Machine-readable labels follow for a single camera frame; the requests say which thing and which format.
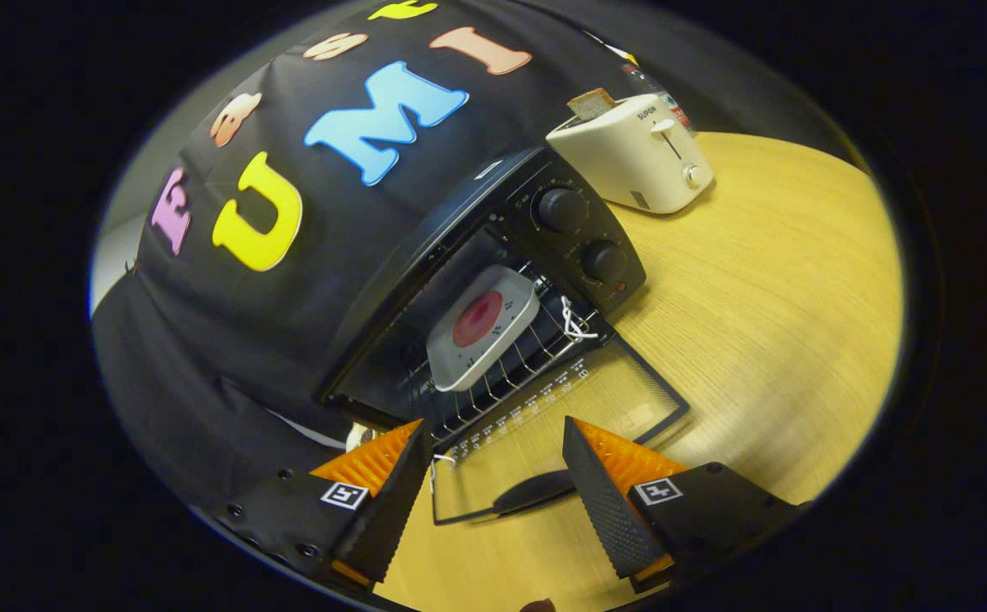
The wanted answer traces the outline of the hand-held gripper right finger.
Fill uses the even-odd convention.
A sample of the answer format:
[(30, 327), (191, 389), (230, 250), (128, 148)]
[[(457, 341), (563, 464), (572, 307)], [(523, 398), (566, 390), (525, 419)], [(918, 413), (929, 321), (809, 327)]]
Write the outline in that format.
[(614, 572), (635, 592), (702, 580), (808, 510), (722, 462), (686, 467), (572, 416), (562, 454)]

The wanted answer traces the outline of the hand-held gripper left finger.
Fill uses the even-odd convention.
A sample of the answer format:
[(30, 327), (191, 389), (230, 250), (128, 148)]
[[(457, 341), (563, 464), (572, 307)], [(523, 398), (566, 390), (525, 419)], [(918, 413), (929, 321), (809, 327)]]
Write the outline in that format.
[(371, 592), (384, 582), (434, 459), (422, 419), (313, 470), (279, 468), (214, 508), (213, 519), (319, 584)]

